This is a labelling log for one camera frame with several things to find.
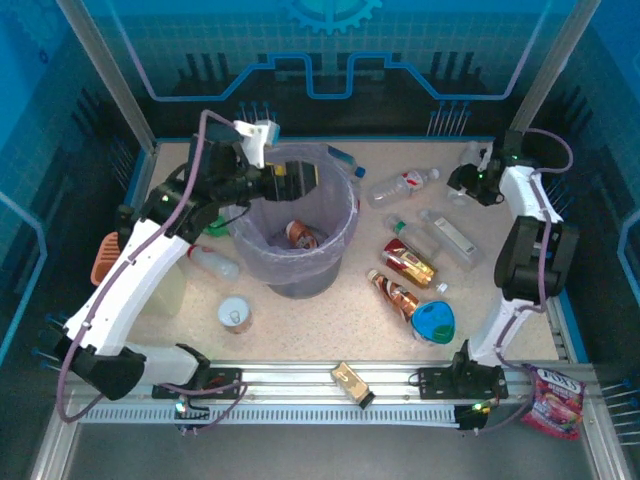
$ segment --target brown bottle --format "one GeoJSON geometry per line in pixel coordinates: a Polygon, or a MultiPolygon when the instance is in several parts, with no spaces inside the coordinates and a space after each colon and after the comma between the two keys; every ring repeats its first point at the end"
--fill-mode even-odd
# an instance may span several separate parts
{"type": "Polygon", "coordinates": [[[370,270],[367,278],[378,287],[384,299],[400,314],[400,317],[409,323],[420,304],[416,296],[402,285],[392,282],[377,270],[370,270]]]}

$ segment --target gold package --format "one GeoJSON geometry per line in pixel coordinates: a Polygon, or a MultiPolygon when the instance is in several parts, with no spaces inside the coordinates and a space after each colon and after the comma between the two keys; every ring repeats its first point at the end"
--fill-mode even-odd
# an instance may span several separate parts
{"type": "Polygon", "coordinates": [[[369,385],[351,370],[351,367],[342,362],[337,368],[331,370],[331,376],[354,402],[363,410],[373,401],[375,395],[369,390],[369,385]]]}

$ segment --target tin can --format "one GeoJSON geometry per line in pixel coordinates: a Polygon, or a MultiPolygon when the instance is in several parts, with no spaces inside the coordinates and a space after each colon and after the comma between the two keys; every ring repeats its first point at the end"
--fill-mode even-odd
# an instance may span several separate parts
{"type": "Polygon", "coordinates": [[[318,247],[318,240],[313,235],[313,232],[300,220],[289,222],[285,229],[285,234],[294,248],[310,250],[318,247]]]}
{"type": "Polygon", "coordinates": [[[377,270],[370,270],[367,278],[378,288],[387,303],[400,314],[400,318],[410,323],[411,317],[420,306],[418,298],[405,287],[392,282],[377,270]]]}
{"type": "Polygon", "coordinates": [[[218,320],[227,332],[246,332],[253,323],[249,302],[244,297],[226,298],[218,307],[218,320]]]}
{"type": "Polygon", "coordinates": [[[420,288],[427,288],[436,274],[436,269],[406,246],[394,238],[382,251],[382,261],[387,267],[398,272],[420,288]]]}

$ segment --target plastic bag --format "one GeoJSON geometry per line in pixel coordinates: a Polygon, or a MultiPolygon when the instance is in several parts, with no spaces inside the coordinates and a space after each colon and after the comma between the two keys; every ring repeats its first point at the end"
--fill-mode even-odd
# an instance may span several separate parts
{"type": "MultiPolygon", "coordinates": [[[[252,200],[249,213],[229,225],[236,249],[248,270],[258,280],[271,285],[299,282],[326,271],[340,260],[358,223],[357,199],[351,181],[335,164],[326,145],[283,145],[265,151],[267,163],[284,165],[292,160],[317,166],[316,188],[294,202],[252,200]],[[318,248],[287,249],[284,231],[292,220],[300,220],[325,234],[318,248]],[[284,248],[271,241],[280,234],[285,238],[284,248]]],[[[229,207],[225,209],[225,218],[233,218],[242,210],[229,207]]]]}
{"type": "Polygon", "coordinates": [[[531,364],[524,367],[535,377],[535,397],[522,421],[557,438],[579,438],[586,385],[555,370],[531,364]]]}

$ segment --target snack bag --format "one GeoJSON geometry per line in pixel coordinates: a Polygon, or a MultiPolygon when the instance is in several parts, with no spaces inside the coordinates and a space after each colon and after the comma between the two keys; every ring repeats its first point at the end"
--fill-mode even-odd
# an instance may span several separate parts
{"type": "Polygon", "coordinates": [[[531,364],[524,364],[535,377],[533,407],[522,421],[554,437],[575,440],[580,436],[582,402],[586,385],[531,364]]]}

